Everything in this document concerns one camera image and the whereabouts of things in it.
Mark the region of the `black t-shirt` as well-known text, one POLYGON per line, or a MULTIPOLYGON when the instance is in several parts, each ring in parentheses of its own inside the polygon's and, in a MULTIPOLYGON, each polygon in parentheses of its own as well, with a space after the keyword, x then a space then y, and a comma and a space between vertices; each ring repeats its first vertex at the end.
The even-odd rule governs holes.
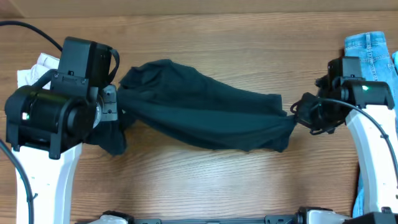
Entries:
POLYGON ((191 146, 282 152, 294 117, 276 94, 240 90, 168 59, 132 67, 117 90, 119 118, 102 122, 85 139, 112 155, 126 151, 135 121, 191 146))

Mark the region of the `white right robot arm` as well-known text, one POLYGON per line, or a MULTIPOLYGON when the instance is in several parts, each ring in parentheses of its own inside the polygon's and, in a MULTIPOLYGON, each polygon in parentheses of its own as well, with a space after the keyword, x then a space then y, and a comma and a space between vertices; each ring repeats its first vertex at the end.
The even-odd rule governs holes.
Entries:
POLYGON ((387 83, 345 80, 305 93, 290 110, 312 135, 345 124, 354 140, 364 187, 364 214, 349 218, 330 210, 304 208, 297 223, 397 223, 397 136, 394 102, 387 83))

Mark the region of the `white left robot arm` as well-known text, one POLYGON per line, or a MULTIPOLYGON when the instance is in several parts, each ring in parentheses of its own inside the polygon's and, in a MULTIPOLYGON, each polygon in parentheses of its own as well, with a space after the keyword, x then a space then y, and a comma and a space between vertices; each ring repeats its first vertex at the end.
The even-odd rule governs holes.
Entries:
POLYGON ((17 223, 69 223, 83 140, 117 118, 116 87, 22 86, 6 101, 6 141, 16 166, 17 223))

